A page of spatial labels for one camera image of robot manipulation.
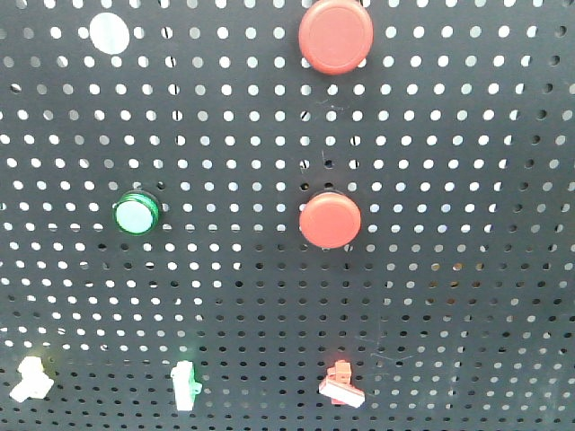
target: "pegboard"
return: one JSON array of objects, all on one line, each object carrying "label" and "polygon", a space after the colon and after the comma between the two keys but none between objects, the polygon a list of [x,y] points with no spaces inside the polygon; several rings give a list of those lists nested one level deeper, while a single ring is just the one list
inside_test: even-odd
[{"label": "pegboard", "polygon": [[[341,76],[302,59],[310,4],[0,3],[2,429],[572,428],[572,0],[364,0]],[[141,237],[111,217],[135,186]],[[347,247],[299,232],[324,189]],[[27,355],[57,383],[17,404]],[[360,409],[317,393],[337,359]]]}]

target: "red button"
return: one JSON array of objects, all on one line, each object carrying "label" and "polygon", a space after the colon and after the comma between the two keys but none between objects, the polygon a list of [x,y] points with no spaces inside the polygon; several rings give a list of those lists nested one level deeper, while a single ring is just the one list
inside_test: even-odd
[{"label": "red button", "polygon": [[324,249],[335,249],[351,242],[360,226],[358,206],[350,198],[333,192],[312,198],[299,216],[304,237]]},{"label": "red button", "polygon": [[369,13],[356,0],[319,0],[299,26],[299,47],[316,70],[345,74],[367,56],[374,40]]}]

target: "white plastic clip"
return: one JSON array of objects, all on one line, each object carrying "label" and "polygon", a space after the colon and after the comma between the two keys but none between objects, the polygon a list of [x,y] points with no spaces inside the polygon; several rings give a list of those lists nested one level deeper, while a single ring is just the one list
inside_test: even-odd
[{"label": "white plastic clip", "polygon": [[172,368],[170,376],[176,397],[176,409],[192,411],[196,395],[201,392],[201,383],[194,379],[194,364],[190,361],[180,361]]},{"label": "white plastic clip", "polygon": [[42,400],[54,384],[44,373],[42,360],[36,356],[25,357],[18,365],[18,373],[22,375],[22,381],[10,392],[10,397],[18,402],[25,402],[28,398]]},{"label": "white plastic clip", "polygon": [[320,393],[339,403],[348,404],[356,409],[361,406],[365,400],[364,392],[350,384],[339,383],[326,377],[322,380],[319,387]]}]

